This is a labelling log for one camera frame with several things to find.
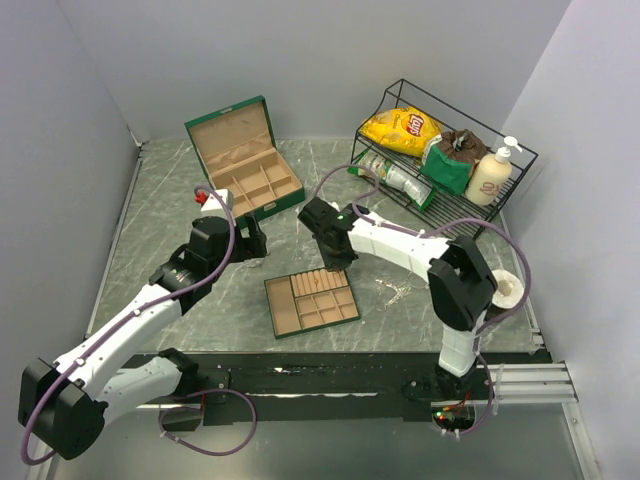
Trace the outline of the green jewelry tray insert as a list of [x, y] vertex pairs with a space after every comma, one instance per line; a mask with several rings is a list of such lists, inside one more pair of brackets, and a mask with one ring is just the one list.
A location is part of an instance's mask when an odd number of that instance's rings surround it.
[[344, 270], [308, 270], [267, 279], [264, 286], [276, 339], [360, 319]]

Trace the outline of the silver pearl bangle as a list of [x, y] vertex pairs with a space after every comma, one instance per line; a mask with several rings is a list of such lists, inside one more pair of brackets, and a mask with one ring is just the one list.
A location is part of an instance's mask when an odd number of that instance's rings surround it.
[[263, 265], [264, 261], [265, 261], [264, 258], [255, 258], [251, 260], [246, 260], [243, 263], [243, 265], [249, 269], [255, 269], [255, 268], [260, 268]]

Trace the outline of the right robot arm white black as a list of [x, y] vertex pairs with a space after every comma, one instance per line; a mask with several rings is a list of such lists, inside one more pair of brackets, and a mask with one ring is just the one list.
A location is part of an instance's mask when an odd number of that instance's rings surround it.
[[386, 260], [422, 278], [437, 318], [443, 323], [437, 386], [456, 399], [471, 388], [475, 345], [497, 281], [475, 241], [410, 233], [360, 205], [339, 210], [315, 197], [298, 220], [316, 241], [329, 271], [348, 268], [361, 254]]

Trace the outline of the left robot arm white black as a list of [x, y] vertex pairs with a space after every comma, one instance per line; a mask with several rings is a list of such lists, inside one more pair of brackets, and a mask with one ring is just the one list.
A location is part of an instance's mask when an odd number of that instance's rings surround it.
[[154, 272], [123, 311], [55, 362], [38, 358], [24, 369], [18, 421], [25, 429], [25, 464], [38, 463], [29, 454], [32, 436], [53, 454], [74, 459], [105, 426], [142, 404], [161, 397], [185, 402], [203, 396], [207, 380], [198, 364], [174, 348], [157, 353], [139, 368], [127, 370], [124, 365], [148, 338], [207, 296], [228, 264], [266, 256], [266, 236], [257, 218], [247, 214], [241, 225], [246, 235], [226, 218], [194, 220], [189, 241]]

